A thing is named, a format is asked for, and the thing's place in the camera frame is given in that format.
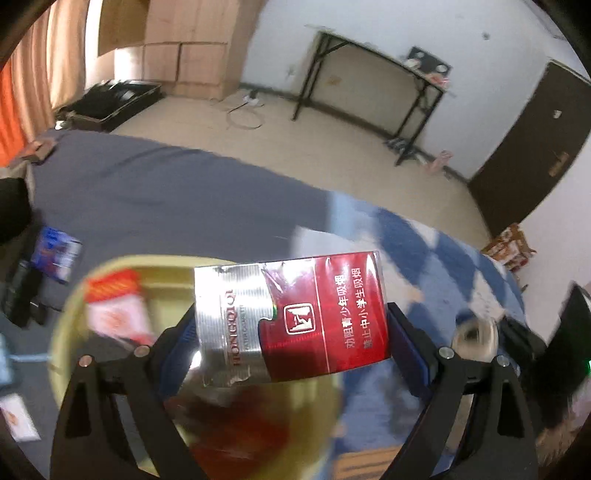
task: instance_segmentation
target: silver foil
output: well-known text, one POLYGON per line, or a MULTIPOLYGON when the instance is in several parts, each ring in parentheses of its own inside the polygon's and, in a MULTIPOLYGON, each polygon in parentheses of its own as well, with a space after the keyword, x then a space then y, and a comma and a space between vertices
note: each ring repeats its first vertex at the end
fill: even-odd
POLYGON ((274 305, 261 265, 196 268, 195 299, 204 384, 270 382, 258 325, 274 305))

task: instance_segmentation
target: black suitcase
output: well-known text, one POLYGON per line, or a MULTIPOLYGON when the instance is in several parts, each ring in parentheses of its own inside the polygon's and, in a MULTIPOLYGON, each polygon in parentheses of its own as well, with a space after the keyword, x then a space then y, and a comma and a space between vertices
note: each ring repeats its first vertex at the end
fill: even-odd
POLYGON ((62 128, 112 132, 163 97, 159 83, 106 80, 60 108, 56 121, 62 128))

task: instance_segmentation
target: floor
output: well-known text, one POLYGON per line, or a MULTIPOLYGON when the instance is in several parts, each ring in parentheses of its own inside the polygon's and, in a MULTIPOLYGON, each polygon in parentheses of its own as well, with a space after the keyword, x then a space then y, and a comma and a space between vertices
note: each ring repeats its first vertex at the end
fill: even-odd
POLYGON ((394 168, 395 155, 377 135, 313 109, 291 121, 294 104, 263 96, 255 116, 242 103, 167 97, 114 133, 181 147, 200 148, 268 168, 315 187, 338 190, 418 220, 477 248, 489 234, 466 186, 443 173, 429 175, 415 161, 394 168))

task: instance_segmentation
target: metal table frame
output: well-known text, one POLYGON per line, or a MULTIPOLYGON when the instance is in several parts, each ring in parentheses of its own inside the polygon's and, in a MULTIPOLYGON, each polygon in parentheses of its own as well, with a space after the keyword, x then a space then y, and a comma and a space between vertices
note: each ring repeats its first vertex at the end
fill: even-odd
POLYGON ((409 109, 408 113, 404 117, 404 120, 402 120, 402 123, 400 124, 400 126, 396 130, 396 133, 394 134, 395 138, 399 137, 402 134, 402 130, 404 129, 404 127, 406 127, 408 121, 410 120, 411 116, 413 115, 413 113, 416 110, 420 110, 423 113, 423 115, 424 115, 423 120, 421 121, 421 123, 419 124, 419 126, 415 130, 415 132, 412 134, 412 136, 410 137, 409 141, 407 142, 407 145, 405 146, 404 150, 402 151, 402 153, 398 157, 398 160, 396 161, 396 165, 400 165, 408 157, 410 151, 412 150, 412 148, 414 146, 414 143, 416 142, 418 136, 421 134, 421 132, 425 128, 425 125, 427 125, 427 122, 431 118, 431 115, 435 111, 435 108, 437 107, 437 105, 441 101, 446 90, 443 87, 426 79, 425 75, 422 72, 419 72, 418 70, 411 69, 411 68, 407 67, 406 65, 400 63, 398 60, 396 60, 392 57, 389 57, 377 50, 374 50, 373 48, 370 48, 366 45, 362 45, 362 44, 357 43, 353 40, 350 40, 345 37, 341 37, 339 35, 335 35, 333 33, 328 33, 328 32, 321 32, 320 33, 320 38, 318 40, 318 46, 316 48, 316 52, 314 54, 314 57, 312 58, 312 62, 311 62, 310 68, 308 69, 308 74, 306 76, 304 84, 302 85, 301 92, 300 92, 300 95, 297 100, 297 105, 295 106, 295 111, 294 111, 294 115, 292 117, 292 120, 296 121, 298 119, 298 117, 300 116, 300 111, 304 106, 312 105, 312 102, 311 102, 312 94, 314 93, 314 89, 316 88, 316 84, 318 83, 318 78, 320 77, 320 72, 321 72, 322 67, 324 65, 325 58, 328 55, 330 55, 331 53, 333 53, 334 51, 336 51, 344 46, 347 46, 347 45, 350 45, 350 46, 356 47, 356 48, 360 48, 361 50, 365 50, 365 51, 371 53, 372 55, 378 56, 384 60, 388 60, 390 63, 396 65, 400 69, 403 69, 406 72, 409 72, 411 75, 413 75, 416 79, 418 79, 420 81, 420 84, 417 87, 417 97, 415 98, 411 108, 409 109), (430 105, 428 104, 428 97, 427 97, 427 92, 429 89, 434 89, 437 91, 437 96, 435 97, 435 100, 430 105), (420 106, 421 102, 423 100, 427 102, 426 108, 422 108, 420 106))

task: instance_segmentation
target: cigarette pack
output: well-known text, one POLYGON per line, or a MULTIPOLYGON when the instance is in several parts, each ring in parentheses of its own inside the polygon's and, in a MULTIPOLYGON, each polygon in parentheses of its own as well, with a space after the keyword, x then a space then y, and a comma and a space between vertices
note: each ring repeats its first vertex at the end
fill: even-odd
POLYGON ((389 358, 377 252, 195 269, 206 385, 297 380, 389 358))

